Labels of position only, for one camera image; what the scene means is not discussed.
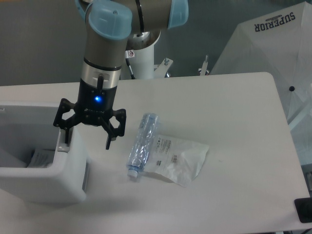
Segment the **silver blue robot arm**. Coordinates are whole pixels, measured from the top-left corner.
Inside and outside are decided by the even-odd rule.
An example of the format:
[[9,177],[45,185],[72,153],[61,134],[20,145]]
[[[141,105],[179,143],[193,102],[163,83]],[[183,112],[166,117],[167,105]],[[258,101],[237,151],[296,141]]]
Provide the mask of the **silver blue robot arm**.
[[130,35],[171,29],[187,22],[186,0],[76,1],[86,25],[86,45],[78,99],[60,101],[53,125],[68,134],[83,123],[108,134],[106,146],[125,133],[126,111],[114,110]]

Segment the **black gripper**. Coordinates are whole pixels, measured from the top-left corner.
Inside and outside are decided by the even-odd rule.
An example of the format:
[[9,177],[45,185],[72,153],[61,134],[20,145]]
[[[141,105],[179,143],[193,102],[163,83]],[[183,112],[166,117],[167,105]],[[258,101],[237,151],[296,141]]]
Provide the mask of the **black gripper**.
[[[70,129],[79,123],[92,126],[102,126],[107,132],[106,150],[109,150],[112,141],[117,137],[123,137],[126,126],[126,110],[113,110],[113,104],[117,87],[103,88],[104,83],[100,80],[101,87],[92,86],[81,80],[79,84],[78,99],[76,103],[62,98],[53,122],[55,127],[65,131],[65,144],[69,144]],[[63,119],[63,114],[74,111],[74,114]],[[119,122],[114,127],[110,119],[115,118]]]

